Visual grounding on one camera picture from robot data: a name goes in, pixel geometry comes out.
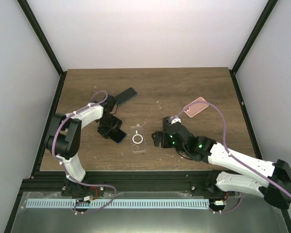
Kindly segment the clear phone case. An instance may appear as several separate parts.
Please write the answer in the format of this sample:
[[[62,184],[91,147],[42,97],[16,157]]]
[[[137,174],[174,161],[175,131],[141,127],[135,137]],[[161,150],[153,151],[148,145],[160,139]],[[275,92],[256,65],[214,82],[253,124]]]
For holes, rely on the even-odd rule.
[[[141,125],[133,126],[130,129],[131,149],[134,153],[142,153],[146,150],[146,138]]]

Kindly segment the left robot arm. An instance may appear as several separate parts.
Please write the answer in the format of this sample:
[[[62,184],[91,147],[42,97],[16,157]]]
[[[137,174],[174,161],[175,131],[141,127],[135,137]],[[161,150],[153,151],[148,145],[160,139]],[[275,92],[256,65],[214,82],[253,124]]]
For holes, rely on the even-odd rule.
[[[121,130],[122,121],[114,116],[117,102],[106,95],[102,100],[90,100],[79,110],[68,114],[55,114],[47,132],[45,148],[64,168],[66,178],[73,183],[72,190],[78,196],[89,192],[86,172],[81,165],[78,151],[81,144],[81,131],[92,122],[98,123],[97,132],[105,139],[121,143],[126,133]]]

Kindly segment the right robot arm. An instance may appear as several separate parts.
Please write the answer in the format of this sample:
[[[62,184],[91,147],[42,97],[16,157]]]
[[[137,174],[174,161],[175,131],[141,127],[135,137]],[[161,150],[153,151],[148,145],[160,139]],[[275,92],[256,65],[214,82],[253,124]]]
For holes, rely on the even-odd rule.
[[[205,136],[194,136],[180,123],[168,125],[152,135],[155,147],[174,148],[184,159],[221,166],[230,172],[216,171],[206,182],[213,196],[222,192],[239,192],[263,198],[268,204],[287,210],[291,205],[291,168],[278,159],[265,161],[229,149]]]

